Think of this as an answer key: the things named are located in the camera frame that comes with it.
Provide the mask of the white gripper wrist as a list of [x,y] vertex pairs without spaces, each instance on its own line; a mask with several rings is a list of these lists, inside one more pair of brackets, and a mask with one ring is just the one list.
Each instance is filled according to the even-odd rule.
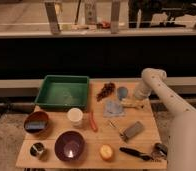
[[144,82],[140,81],[135,87],[134,96],[138,100],[144,100],[151,95],[152,89]]

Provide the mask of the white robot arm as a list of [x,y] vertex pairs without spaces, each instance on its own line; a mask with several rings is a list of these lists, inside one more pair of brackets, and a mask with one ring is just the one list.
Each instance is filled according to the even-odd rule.
[[162,69],[146,68],[133,97],[143,100],[154,91],[174,116],[170,125],[167,171],[196,171],[196,108],[169,88]]

